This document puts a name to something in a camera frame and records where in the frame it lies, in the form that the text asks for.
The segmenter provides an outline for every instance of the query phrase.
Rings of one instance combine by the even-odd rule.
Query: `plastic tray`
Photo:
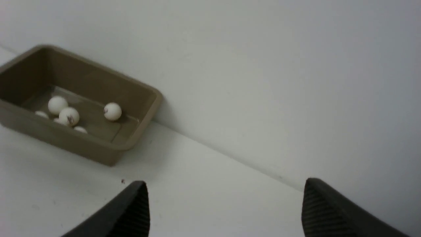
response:
[[[88,134],[52,120],[47,104],[54,95],[78,110],[78,126]],[[56,46],[36,46],[0,67],[3,126],[109,166],[136,144],[162,98],[155,88]],[[115,122],[103,114],[109,102],[123,110]]]

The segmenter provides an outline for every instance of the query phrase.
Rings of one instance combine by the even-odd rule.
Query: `white tabletop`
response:
[[[0,48],[0,64],[12,57]],[[152,122],[111,168],[0,127],[1,236],[61,236],[133,180],[151,237],[304,235],[302,192]]]

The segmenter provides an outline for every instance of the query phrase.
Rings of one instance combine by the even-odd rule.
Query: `ping pong ball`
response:
[[[46,119],[49,119],[48,115],[42,111],[35,111],[35,114],[41,117],[44,117]]]
[[[69,104],[67,103],[66,99],[61,96],[54,96],[48,102],[48,110],[53,115],[59,115],[60,112],[68,106]]]
[[[75,108],[64,108],[59,114],[60,122],[69,126],[74,126],[79,122],[79,113]]]
[[[76,126],[73,129],[76,130],[76,131],[79,131],[79,132],[88,133],[88,131],[86,131],[86,129],[84,129],[81,126]]]
[[[104,116],[110,121],[116,121],[121,116],[121,107],[117,103],[109,103],[104,107]]]

